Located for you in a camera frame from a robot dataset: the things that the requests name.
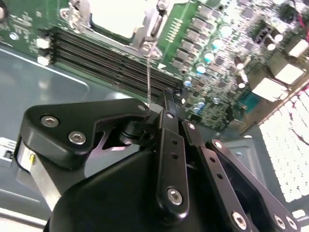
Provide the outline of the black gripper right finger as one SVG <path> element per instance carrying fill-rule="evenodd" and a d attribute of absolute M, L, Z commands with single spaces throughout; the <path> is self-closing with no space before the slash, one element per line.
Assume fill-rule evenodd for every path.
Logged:
<path fill-rule="evenodd" d="M 173 94 L 189 154 L 213 198 L 214 232 L 298 232 L 300 226 L 279 200 L 219 140 L 203 142 L 184 118 L 181 93 Z"/>

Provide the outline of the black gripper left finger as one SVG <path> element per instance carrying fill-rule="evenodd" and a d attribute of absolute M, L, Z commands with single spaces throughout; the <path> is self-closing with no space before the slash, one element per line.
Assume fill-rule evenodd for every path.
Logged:
<path fill-rule="evenodd" d="M 33 106 L 14 160 L 53 212 L 70 187 L 136 152 L 185 156 L 172 97 L 165 91 L 150 106 L 134 98 Z"/>

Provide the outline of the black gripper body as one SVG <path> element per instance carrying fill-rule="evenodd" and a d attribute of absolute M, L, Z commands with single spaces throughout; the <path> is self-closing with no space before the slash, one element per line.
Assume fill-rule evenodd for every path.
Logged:
<path fill-rule="evenodd" d="M 213 232 L 212 196 L 184 153 L 136 152 L 70 187 L 48 232 Z"/>

